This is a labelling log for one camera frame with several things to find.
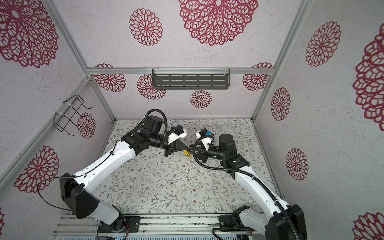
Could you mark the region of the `yellow key tag windowed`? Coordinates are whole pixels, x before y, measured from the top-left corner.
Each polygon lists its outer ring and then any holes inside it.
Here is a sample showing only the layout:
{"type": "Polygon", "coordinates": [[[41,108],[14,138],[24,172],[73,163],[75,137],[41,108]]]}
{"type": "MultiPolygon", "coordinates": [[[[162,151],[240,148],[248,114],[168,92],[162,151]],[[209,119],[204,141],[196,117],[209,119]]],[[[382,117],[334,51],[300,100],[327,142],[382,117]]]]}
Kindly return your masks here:
{"type": "Polygon", "coordinates": [[[192,154],[189,151],[184,151],[184,155],[188,158],[192,158],[192,154]]]}

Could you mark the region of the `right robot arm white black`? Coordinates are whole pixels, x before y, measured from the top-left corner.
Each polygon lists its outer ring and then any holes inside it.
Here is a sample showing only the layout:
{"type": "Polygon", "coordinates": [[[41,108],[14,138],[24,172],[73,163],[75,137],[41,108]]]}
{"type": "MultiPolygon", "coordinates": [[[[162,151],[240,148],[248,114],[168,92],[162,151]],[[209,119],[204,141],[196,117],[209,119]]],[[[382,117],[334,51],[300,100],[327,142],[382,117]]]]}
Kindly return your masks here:
{"type": "Polygon", "coordinates": [[[261,213],[248,206],[237,209],[233,213],[235,222],[232,227],[221,227],[221,231],[256,231],[267,240],[308,239],[303,210],[298,205],[288,204],[264,184],[250,163],[238,154],[232,135],[220,135],[218,146],[214,145],[214,135],[209,131],[201,130],[196,137],[189,152],[197,164],[230,174],[262,209],[261,213]]]}

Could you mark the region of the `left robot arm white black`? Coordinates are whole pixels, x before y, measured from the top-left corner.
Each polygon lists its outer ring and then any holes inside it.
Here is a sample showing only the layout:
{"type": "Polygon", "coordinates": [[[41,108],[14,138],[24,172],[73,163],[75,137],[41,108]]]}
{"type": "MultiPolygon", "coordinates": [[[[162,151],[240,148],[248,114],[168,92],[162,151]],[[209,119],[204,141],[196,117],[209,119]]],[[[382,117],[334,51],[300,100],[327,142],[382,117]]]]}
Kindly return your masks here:
{"type": "Polygon", "coordinates": [[[94,191],[123,164],[150,147],[164,150],[166,157],[186,151],[188,147],[181,141],[186,136],[187,130],[180,125],[168,128],[163,111],[149,110],[131,131],[116,141],[108,153],[74,175],[65,173],[58,178],[65,210],[78,219],[95,219],[112,232],[123,232],[127,228],[125,215],[117,207],[94,196],[94,191]]]}

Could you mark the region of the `grey slotted wall shelf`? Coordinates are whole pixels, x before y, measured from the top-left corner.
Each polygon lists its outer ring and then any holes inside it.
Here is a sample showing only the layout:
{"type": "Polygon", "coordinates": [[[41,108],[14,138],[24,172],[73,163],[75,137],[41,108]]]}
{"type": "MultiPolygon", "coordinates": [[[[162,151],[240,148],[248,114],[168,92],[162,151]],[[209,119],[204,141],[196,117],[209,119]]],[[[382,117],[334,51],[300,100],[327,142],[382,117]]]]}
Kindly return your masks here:
{"type": "Polygon", "coordinates": [[[217,71],[165,71],[152,69],[156,90],[227,90],[231,84],[230,69],[217,71]]]}

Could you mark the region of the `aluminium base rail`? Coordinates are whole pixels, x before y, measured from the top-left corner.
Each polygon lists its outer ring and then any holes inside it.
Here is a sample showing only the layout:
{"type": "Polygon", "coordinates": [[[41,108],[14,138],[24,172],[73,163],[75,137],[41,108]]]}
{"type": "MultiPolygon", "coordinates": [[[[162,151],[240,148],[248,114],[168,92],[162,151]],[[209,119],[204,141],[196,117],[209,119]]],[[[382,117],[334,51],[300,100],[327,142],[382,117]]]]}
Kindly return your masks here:
{"type": "Polygon", "coordinates": [[[126,215],[118,232],[92,218],[63,215],[54,240],[268,240],[283,239],[272,220],[246,209],[234,214],[126,215]]]}

